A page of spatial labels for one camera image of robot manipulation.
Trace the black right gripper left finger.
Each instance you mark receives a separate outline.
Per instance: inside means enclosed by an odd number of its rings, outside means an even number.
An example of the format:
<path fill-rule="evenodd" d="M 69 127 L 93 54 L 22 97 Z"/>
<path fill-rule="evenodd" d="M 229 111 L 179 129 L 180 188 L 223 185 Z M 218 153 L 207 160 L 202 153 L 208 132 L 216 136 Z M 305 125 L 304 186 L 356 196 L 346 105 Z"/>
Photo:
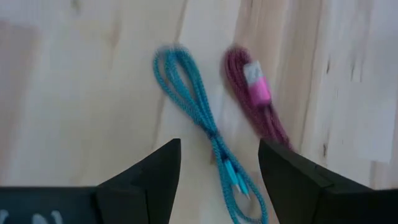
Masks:
<path fill-rule="evenodd" d="M 96 190 L 103 224 L 168 224 L 178 187 L 181 140 L 172 139 Z"/>

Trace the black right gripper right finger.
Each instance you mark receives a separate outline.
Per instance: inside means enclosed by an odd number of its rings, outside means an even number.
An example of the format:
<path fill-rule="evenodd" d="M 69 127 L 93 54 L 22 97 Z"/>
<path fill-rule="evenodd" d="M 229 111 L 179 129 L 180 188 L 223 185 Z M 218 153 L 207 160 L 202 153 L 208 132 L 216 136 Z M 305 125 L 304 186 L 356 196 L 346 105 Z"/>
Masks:
<path fill-rule="evenodd" d="M 262 179 L 280 223 L 357 223 L 353 195 L 373 189 L 262 139 Z"/>

